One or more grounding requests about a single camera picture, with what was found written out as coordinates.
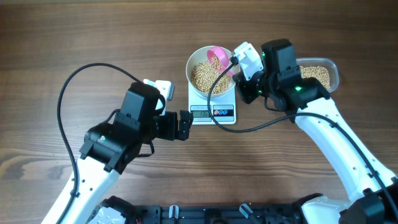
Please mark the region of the pile of yellow soybeans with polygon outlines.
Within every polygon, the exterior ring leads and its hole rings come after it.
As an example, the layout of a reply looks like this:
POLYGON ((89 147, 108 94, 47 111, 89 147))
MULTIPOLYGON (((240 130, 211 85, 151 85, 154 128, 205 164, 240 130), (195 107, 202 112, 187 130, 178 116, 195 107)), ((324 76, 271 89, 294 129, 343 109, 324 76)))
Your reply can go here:
MULTIPOLYGON (((209 93, 211 86, 215 80, 221 75, 217 69, 221 69, 221 62, 214 55, 212 56, 212 62, 204 61, 194 66, 191 74, 192 85, 204 92, 209 93)), ((300 67, 302 78, 316 78, 320 83, 326 88, 330 88, 330 74, 325 67, 315 66, 315 67, 300 67)), ((220 81, 215 85, 212 94, 224 93, 229 89, 229 84, 231 83, 231 77, 229 75, 224 75, 220 81)))

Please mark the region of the pink plastic measuring scoop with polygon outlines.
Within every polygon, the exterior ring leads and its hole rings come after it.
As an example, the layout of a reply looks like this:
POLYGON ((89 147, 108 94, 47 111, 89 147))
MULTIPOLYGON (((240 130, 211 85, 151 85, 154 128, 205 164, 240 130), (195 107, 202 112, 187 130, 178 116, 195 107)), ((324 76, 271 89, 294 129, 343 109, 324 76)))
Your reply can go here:
POLYGON ((229 67, 229 57, 227 51, 220 46, 213 46, 207 50, 206 56, 209 63, 214 66, 217 72, 224 72, 229 67))

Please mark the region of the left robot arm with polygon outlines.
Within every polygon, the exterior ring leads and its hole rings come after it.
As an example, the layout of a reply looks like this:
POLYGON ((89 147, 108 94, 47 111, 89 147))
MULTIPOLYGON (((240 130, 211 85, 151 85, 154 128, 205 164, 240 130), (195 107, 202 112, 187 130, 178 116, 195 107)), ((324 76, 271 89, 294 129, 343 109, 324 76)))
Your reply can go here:
POLYGON ((43 222, 85 223, 126 166, 143 157, 142 145, 151 145, 155 138, 187 140, 193 116, 184 110, 166 111, 173 93, 170 81, 145 79, 132 83, 121 108, 111 113, 113 123, 104 121, 86 132, 77 172, 71 175, 43 222))

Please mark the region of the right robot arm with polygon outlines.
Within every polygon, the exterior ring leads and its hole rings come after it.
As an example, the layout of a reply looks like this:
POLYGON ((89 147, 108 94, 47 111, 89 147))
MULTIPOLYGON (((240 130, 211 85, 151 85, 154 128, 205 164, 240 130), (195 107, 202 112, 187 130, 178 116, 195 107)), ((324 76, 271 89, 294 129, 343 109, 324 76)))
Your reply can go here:
POLYGON ((287 39, 233 51, 241 71, 233 77, 242 100, 272 99, 320 148, 338 174, 348 202, 313 195, 299 210, 305 223, 397 223, 397 176, 379 162, 340 115, 328 90, 313 77, 302 78, 287 39))

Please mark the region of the white digital kitchen scale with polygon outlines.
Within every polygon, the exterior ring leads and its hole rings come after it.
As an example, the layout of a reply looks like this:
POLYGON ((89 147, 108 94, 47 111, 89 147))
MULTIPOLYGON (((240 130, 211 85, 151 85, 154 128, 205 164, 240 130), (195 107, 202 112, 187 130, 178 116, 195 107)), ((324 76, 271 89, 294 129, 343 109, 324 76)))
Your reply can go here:
POLYGON ((193 125, 215 124, 214 119, 220 124, 235 124, 237 120, 235 91, 230 90, 210 100, 210 111, 213 115, 211 117, 207 107, 207 97, 189 85, 188 110, 193 115, 193 125))

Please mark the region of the white round bowl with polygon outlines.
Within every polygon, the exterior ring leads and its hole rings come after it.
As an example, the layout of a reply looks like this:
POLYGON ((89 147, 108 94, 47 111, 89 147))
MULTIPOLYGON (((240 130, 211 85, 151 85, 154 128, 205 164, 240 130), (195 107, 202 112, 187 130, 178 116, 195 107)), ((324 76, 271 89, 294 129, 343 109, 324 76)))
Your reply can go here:
MULTIPOLYGON (((213 46, 206 46, 206 47, 202 47, 198 50, 196 50, 194 53, 192 53, 192 55, 190 56, 190 58, 188 59, 187 65, 186 65, 186 76, 187 76, 187 80, 188 80, 188 85, 192 85, 191 82, 191 74, 192 74, 192 70, 194 68, 194 66, 198 65, 199 63, 202 63, 204 61, 208 61, 208 58, 206 56, 207 50, 210 49, 210 47, 213 46)), ((224 48, 227 51, 228 57, 231 58, 232 53, 231 51, 227 50, 226 48, 224 48)), ((229 84, 229 89, 226 91, 230 91, 230 90, 234 90, 235 88, 235 82, 232 81, 232 75, 236 74, 239 72, 239 67, 233 67, 230 71, 227 72, 226 75, 229 75, 231 77, 231 83, 229 84)), ((208 94, 201 92, 200 90, 196 89, 202 96, 208 96, 208 94)), ((215 96, 221 96, 224 93, 220 93, 220 94, 212 94, 211 93, 211 99, 213 99, 215 96)))

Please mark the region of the clear plastic container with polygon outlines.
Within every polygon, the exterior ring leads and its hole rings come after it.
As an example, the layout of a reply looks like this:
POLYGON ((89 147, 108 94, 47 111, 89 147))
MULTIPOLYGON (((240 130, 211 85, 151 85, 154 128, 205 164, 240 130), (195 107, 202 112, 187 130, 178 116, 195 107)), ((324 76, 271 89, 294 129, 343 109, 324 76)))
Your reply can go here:
POLYGON ((316 78, 329 93, 335 91, 340 83, 336 64, 327 58, 298 58, 302 78, 316 78))

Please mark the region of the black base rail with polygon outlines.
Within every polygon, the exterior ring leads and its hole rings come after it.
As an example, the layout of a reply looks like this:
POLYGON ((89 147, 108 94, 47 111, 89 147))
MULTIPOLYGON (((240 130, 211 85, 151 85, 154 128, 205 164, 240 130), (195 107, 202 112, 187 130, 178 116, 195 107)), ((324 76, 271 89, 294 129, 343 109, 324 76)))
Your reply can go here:
POLYGON ((211 224, 211 223, 306 223, 304 216, 292 204, 249 206, 244 215, 238 206, 180 207, 172 205, 133 206, 102 203, 89 216, 88 223, 142 223, 142 224, 211 224))

